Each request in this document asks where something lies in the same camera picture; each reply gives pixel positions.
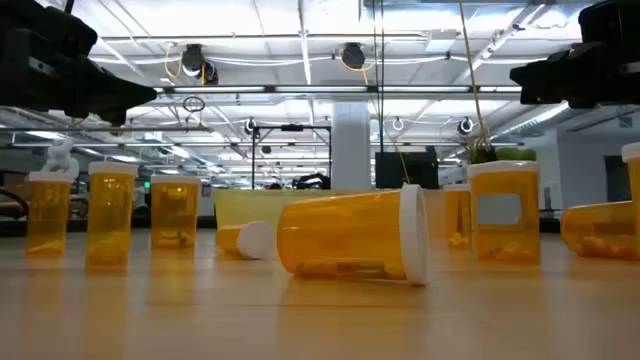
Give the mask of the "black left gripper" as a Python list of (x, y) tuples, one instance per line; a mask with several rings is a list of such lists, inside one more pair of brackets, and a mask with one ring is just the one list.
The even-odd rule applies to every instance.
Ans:
[(97, 33), (79, 18), (33, 0), (1, 0), (1, 104), (60, 108), (56, 85), (73, 86), (69, 116), (124, 125), (127, 111), (155, 100), (154, 88), (101, 71), (84, 73)]

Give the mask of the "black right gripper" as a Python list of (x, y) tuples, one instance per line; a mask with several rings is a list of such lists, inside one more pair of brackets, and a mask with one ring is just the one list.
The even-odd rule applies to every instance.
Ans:
[(639, 0), (600, 1), (579, 13), (583, 44), (510, 70), (526, 105), (639, 103)]

